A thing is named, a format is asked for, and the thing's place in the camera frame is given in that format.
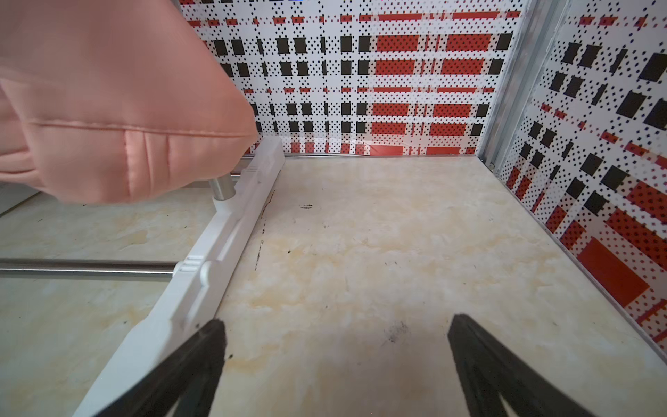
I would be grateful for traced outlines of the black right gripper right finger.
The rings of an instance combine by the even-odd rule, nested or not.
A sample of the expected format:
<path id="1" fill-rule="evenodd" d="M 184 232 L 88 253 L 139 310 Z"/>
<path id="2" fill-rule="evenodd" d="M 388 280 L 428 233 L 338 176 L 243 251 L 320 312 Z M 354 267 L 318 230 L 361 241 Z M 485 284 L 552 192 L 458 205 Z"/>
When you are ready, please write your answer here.
<path id="1" fill-rule="evenodd" d="M 447 338 L 469 415 L 591 416 L 467 314 L 453 316 Z"/>

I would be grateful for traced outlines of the pink fabric bag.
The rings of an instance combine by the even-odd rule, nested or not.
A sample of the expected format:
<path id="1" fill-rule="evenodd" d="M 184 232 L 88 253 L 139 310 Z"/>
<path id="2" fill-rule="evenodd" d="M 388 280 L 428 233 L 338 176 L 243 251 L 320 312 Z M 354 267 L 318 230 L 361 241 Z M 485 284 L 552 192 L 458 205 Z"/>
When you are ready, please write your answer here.
<path id="1" fill-rule="evenodd" d="M 135 203 L 221 177 L 250 104 L 170 1 L 1 4 L 1 179 Z"/>

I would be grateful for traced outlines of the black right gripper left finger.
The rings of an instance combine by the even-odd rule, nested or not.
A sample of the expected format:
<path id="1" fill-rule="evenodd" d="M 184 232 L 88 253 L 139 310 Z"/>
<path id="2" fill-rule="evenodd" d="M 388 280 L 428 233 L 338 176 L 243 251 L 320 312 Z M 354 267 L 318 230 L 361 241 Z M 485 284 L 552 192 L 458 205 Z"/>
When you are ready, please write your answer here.
<path id="1" fill-rule="evenodd" d="M 208 416 L 227 347 L 223 321 L 213 319 L 99 416 Z"/>

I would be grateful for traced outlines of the white and steel garment rack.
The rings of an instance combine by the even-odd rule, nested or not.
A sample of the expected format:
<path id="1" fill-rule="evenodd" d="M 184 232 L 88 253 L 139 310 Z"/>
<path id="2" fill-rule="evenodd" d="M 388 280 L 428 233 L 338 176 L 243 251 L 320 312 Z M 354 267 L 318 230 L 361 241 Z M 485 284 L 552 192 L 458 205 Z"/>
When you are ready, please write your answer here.
<path id="1" fill-rule="evenodd" d="M 215 319 L 284 163 L 281 139 L 268 137 L 240 175 L 211 181 L 215 215 L 180 262 L 2 260 L 1 271 L 8 275 L 170 278 L 148 316 L 130 330 L 93 382 L 77 416 L 97 416 Z"/>

